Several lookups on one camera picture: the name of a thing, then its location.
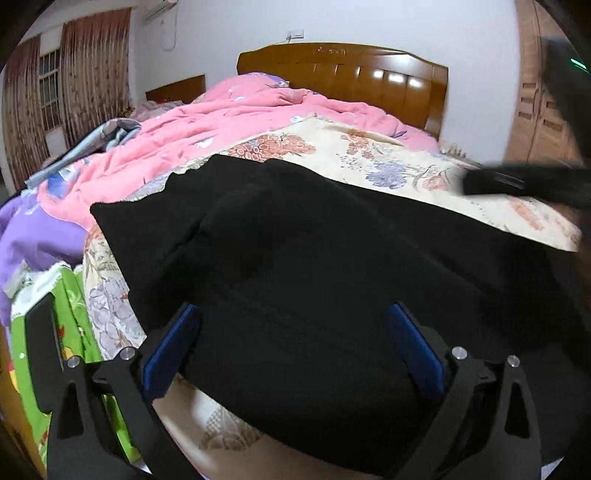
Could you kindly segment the black pants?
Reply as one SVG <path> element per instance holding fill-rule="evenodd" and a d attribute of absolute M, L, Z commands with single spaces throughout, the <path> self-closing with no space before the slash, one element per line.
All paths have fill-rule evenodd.
<path fill-rule="evenodd" d="M 590 416 L 571 252 L 277 159 L 216 155 L 90 211 L 145 332 L 184 303 L 204 315 L 183 377 L 312 457 L 394 475 L 439 412 L 398 352 L 396 303 L 477 358 L 521 359 L 544 460 Z"/>

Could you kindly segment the wooden wardrobe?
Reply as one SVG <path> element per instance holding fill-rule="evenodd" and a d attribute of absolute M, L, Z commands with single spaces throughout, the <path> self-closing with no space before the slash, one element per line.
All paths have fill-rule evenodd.
<path fill-rule="evenodd" d="M 515 6 L 519 27 L 520 76 L 505 160 L 581 166 L 583 161 L 570 127 L 541 79 L 545 66 L 541 38 L 563 38 L 565 34 L 538 2 L 516 0 Z"/>

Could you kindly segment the green patterned cloth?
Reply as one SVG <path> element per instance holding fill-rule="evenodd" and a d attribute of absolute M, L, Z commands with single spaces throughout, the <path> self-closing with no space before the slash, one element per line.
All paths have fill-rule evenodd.
<path fill-rule="evenodd" d="M 26 347 L 26 313 L 46 294 L 53 295 L 57 339 L 63 360 L 73 356 L 79 356 L 87 363 L 108 360 L 131 343 L 117 327 L 91 319 L 80 265 L 72 268 L 59 262 L 42 272 L 25 269 L 20 277 L 13 277 L 9 285 L 11 378 L 21 396 L 40 459 L 46 462 L 50 417 L 38 408 L 34 395 Z"/>

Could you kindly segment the wooden headboard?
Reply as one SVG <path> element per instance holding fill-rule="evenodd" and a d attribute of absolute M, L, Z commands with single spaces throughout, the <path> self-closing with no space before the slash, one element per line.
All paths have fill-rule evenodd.
<path fill-rule="evenodd" d="M 365 102 L 439 138 L 449 69 L 399 49 L 349 43 L 290 43 L 242 52 L 236 72 L 278 76 L 294 89 Z"/>
<path fill-rule="evenodd" d="M 156 103 L 181 101 L 188 104 L 204 94 L 205 90 L 205 76 L 197 75 L 146 91 L 145 98 Z"/>

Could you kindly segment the purple bedsheet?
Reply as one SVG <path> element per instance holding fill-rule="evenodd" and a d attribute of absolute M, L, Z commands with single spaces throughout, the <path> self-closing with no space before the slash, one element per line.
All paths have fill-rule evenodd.
<path fill-rule="evenodd" d="M 81 263 L 86 231 L 47 214 L 36 193 L 13 196 L 1 206 L 1 324 L 10 327 L 11 302 L 6 283 L 23 263 L 45 271 L 64 261 Z"/>

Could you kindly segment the grey striped garment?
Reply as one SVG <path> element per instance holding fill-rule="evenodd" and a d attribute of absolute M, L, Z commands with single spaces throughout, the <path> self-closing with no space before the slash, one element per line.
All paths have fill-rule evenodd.
<path fill-rule="evenodd" d="M 72 163 L 86 158 L 97 152 L 106 152 L 118 145 L 131 140 L 141 129 L 141 124 L 129 118 L 115 118 L 99 125 L 84 137 L 70 151 L 61 156 L 58 160 L 31 175 L 25 185 L 29 189 L 38 187 L 51 175 Z"/>

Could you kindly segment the pink quilt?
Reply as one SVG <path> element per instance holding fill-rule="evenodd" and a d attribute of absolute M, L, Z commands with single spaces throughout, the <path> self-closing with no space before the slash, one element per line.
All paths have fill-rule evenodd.
<path fill-rule="evenodd" d="M 77 162 L 78 172 L 63 197 L 42 183 L 37 200 L 52 217 L 89 229 L 92 204 L 123 200 L 176 167 L 311 116 L 386 135 L 412 150 L 438 149 L 432 136 L 376 106 L 330 99 L 252 73 L 223 80 L 192 103 L 142 122 L 129 142 Z"/>

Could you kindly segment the barred window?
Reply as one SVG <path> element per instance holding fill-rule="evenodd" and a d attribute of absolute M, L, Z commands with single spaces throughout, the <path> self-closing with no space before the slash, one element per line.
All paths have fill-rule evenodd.
<path fill-rule="evenodd" d="M 50 132 L 62 124 L 60 107 L 60 49 L 40 57 L 38 76 L 43 129 Z"/>

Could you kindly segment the brown floral curtain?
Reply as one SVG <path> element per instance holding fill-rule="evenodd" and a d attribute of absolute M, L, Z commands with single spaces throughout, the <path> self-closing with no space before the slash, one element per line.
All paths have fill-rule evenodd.
<path fill-rule="evenodd" d="M 131 105 L 131 12 L 131 8 L 105 11 L 63 25 L 60 94 L 70 147 Z"/>

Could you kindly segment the white air conditioner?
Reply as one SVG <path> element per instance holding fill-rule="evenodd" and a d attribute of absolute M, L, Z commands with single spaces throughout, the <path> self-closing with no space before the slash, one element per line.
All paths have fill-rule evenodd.
<path fill-rule="evenodd" d="M 147 23 L 177 5 L 177 0 L 144 0 L 140 2 L 141 19 Z"/>

